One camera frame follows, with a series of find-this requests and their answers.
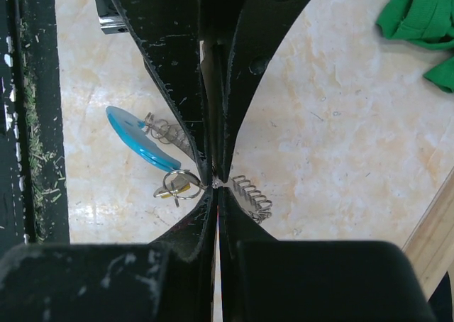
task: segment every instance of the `green cloth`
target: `green cloth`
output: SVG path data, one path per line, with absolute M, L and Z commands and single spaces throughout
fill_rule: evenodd
M 454 0 L 391 0 L 377 24 L 389 40 L 407 40 L 431 50 L 454 48 Z M 454 92 L 454 57 L 424 77 L 446 92 Z

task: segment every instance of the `marble floor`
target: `marble floor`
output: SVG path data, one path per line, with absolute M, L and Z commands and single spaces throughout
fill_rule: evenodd
M 454 166 L 454 97 L 421 76 L 446 56 L 382 39 L 387 1 L 312 0 L 268 66 L 231 174 L 273 201 L 262 226 L 276 238 L 403 246 Z M 175 120 L 131 37 L 101 32 L 94 0 L 56 9 L 72 242 L 147 243 L 196 201 L 153 198 L 163 172 L 120 141 L 105 108 Z

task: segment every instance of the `green strap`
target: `green strap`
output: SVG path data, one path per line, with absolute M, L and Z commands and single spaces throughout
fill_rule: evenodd
M 407 40 L 430 50 L 454 48 L 454 0 L 391 0 L 377 24 L 390 40 Z M 429 72 L 425 78 L 443 91 L 454 91 L 454 59 Z

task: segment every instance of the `blue disc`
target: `blue disc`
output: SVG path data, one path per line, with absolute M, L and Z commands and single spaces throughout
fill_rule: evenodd
M 120 139 L 134 152 L 157 168 L 170 172 L 179 170 L 181 162 L 165 154 L 142 130 L 145 123 L 123 109 L 109 106 L 106 114 Z

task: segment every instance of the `wooden plank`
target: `wooden plank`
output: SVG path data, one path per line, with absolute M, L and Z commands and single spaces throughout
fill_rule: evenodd
M 429 298 L 454 261 L 454 168 L 404 246 Z

